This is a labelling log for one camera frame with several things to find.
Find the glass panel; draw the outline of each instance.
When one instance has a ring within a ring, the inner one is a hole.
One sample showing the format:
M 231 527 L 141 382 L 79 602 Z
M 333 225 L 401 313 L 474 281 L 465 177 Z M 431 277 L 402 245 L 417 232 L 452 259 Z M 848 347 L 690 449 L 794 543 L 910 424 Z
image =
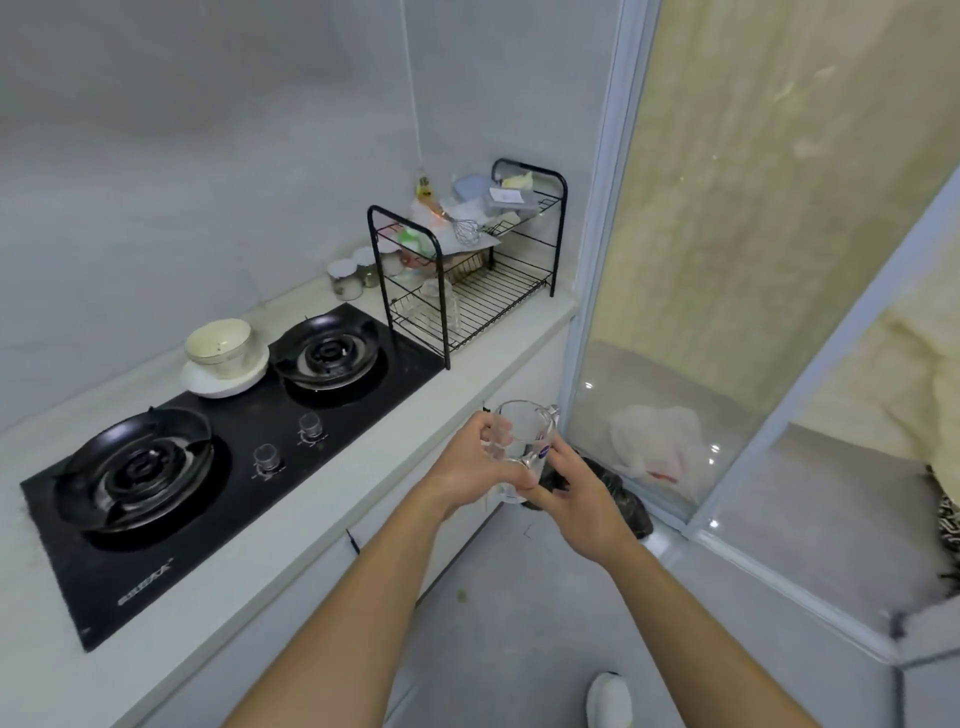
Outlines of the glass panel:
M 953 0 L 663 0 L 575 445 L 691 515 L 960 162 L 958 31 Z

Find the white plastic bag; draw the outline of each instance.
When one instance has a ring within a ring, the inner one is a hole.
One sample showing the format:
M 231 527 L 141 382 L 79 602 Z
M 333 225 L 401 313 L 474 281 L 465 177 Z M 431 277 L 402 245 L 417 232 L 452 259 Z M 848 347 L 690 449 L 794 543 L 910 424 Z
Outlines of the white plastic bag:
M 611 415 L 609 424 L 627 475 L 653 480 L 694 503 L 707 496 L 713 485 L 709 451 L 692 409 L 634 404 Z

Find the container lid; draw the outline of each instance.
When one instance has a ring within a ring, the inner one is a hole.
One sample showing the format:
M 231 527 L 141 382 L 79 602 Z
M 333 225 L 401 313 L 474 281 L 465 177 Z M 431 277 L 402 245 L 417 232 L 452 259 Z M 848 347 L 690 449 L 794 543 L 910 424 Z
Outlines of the container lid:
M 334 260 L 326 266 L 326 271 L 335 279 L 344 279 L 357 272 L 357 264 L 345 257 L 341 260 Z
M 393 240 L 385 240 L 382 237 L 377 241 L 376 247 L 384 255 L 396 253 L 396 251 L 400 249 L 400 246 L 398 246 Z
M 357 265 L 373 265 L 373 248 L 368 248 L 364 246 L 363 248 L 357 248 L 353 251 L 353 262 Z

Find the white cabinet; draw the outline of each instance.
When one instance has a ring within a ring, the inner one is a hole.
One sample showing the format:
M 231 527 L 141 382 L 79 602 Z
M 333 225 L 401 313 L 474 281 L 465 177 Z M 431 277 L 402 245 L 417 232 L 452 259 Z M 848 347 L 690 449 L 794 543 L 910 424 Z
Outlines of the white cabinet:
M 374 534 L 390 518 L 390 514 L 394 512 L 403 497 L 426 475 L 430 467 L 440 457 L 440 453 L 444 451 L 452 436 L 453 433 L 450 433 L 449 437 L 444 438 L 444 441 L 406 474 L 390 493 L 384 496 L 364 514 L 355 526 L 349 529 L 361 548 L 370 542 Z M 433 545 L 433 552 L 430 554 L 426 575 L 423 577 L 423 584 L 420 586 L 421 594 L 433 584 L 434 580 L 460 552 L 460 549 L 467 544 L 470 537 L 483 525 L 487 516 L 492 512 L 488 512 L 487 505 L 486 499 L 480 498 L 476 503 L 458 509 L 456 513 L 441 524 L 440 530 L 437 532 L 437 540 Z
M 564 376 L 568 332 L 569 327 L 564 327 L 554 334 L 499 389 L 484 397 L 484 406 L 496 409 L 509 400 L 530 400 L 544 406 L 556 404 Z
M 496 392 L 485 398 L 487 406 L 497 406 L 506 400 L 533 400 L 541 404 L 556 402 L 560 395 L 566 333 L 567 329 L 564 328 L 551 338 Z M 452 435 L 450 432 L 390 493 L 349 529 L 361 548 L 370 542 L 403 497 L 426 475 Z M 498 501 L 492 498 L 481 498 L 472 505 L 460 508 L 441 525 L 420 587 L 421 594 L 467 545 L 497 504 Z M 140 724 L 140 728 L 219 726 L 333 589 L 354 557 L 353 547 L 345 534 L 151 713 Z M 416 675 L 409 670 L 408 673 L 406 679 L 400 681 L 403 684 L 395 687 L 390 710 L 408 692 L 409 686 L 416 682 Z
M 345 535 L 147 716 L 140 728 L 214 728 L 223 723 L 354 558 Z

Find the spice jar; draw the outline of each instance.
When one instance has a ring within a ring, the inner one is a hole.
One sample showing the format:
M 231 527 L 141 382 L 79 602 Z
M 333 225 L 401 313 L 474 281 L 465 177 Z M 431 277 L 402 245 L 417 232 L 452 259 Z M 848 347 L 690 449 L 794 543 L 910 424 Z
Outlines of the spice jar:
M 363 295 L 363 283 L 357 276 L 357 264 L 349 258 L 334 260 L 326 266 L 333 294 L 340 301 L 353 301 Z
M 393 240 L 380 238 L 376 243 L 376 249 L 380 252 L 380 263 L 383 265 L 383 275 L 387 278 L 399 276 L 406 270 L 403 260 L 400 258 L 400 246 Z
M 373 248 L 364 246 L 353 251 L 353 262 L 357 265 L 357 276 L 368 288 L 375 288 L 380 282 L 376 274 L 376 258 Z

